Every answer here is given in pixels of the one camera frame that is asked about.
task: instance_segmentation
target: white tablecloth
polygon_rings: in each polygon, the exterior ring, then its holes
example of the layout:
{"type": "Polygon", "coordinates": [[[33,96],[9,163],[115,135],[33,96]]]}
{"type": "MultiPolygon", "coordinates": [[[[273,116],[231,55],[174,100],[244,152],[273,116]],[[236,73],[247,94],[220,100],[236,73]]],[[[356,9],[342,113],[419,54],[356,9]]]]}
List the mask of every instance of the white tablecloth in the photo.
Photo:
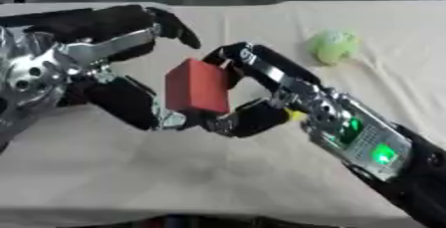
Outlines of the white tablecloth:
{"type": "MultiPolygon", "coordinates": [[[[112,4],[2,5],[1,15],[112,4]]],[[[186,57],[223,44],[265,44],[438,144],[446,140],[446,3],[289,2],[258,7],[171,8],[201,37],[199,51],[161,40],[116,66],[159,93],[186,57]],[[322,67],[303,43],[352,30],[359,53],[322,67]]],[[[264,95],[247,80],[236,104],[264,95]]],[[[0,156],[0,226],[108,223],[163,213],[267,215],[360,227],[417,227],[289,123],[248,139],[196,128],[141,132],[91,107],[49,114],[0,156]]]]}

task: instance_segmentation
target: green led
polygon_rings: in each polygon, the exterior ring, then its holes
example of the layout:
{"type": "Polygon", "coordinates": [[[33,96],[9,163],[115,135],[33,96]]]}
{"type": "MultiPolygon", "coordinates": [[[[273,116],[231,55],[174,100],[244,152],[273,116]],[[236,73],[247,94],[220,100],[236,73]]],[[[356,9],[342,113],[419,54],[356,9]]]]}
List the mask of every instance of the green led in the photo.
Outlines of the green led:
{"type": "Polygon", "coordinates": [[[355,118],[352,118],[349,122],[349,125],[354,129],[354,130],[359,130],[359,121],[355,118]]]}
{"type": "Polygon", "coordinates": [[[384,143],[380,143],[376,146],[371,153],[371,157],[379,164],[387,165],[396,158],[396,152],[384,143]]]}

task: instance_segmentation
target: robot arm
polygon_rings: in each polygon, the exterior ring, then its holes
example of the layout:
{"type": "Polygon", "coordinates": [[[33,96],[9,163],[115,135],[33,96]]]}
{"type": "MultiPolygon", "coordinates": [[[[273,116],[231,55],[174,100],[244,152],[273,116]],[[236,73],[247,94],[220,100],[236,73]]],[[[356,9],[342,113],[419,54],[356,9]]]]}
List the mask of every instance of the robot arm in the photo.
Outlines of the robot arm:
{"type": "Polygon", "coordinates": [[[151,52],[158,37],[200,47],[176,16],[137,5],[50,17],[17,40],[0,28],[0,138],[9,141],[40,114],[74,97],[141,129],[181,121],[180,114],[159,107],[151,89],[110,68],[112,62],[151,52]]]}
{"type": "Polygon", "coordinates": [[[443,149],[350,95],[324,87],[311,72],[264,46],[224,46],[204,61],[226,65],[232,87],[252,77],[271,92],[268,98],[209,120],[205,128],[245,137],[287,122],[290,111],[306,113],[302,129],[311,142],[415,220],[446,227],[443,149]]]}

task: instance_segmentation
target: plush toy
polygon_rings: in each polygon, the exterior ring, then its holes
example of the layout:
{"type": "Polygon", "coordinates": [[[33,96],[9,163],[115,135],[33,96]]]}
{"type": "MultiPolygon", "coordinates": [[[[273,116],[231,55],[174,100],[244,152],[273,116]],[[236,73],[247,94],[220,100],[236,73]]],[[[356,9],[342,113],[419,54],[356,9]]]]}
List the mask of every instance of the plush toy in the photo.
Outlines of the plush toy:
{"type": "Polygon", "coordinates": [[[325,65],[334,66],[348,60],[356,52],[359,40],[343,31],[323,31],[309,41],[310,52],[325,65]]]}

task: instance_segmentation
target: red cube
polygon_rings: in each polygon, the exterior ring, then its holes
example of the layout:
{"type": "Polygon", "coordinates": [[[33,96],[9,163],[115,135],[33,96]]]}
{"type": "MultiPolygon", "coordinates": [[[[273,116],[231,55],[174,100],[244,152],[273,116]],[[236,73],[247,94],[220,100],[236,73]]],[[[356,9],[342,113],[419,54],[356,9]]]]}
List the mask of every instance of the red cube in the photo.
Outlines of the red cube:
{"type": "Polygon", "coordinates": [[[229,112],[226,72],[202,61],[187,59],[165,76],[166,107],[177,112],[229,112]]]}

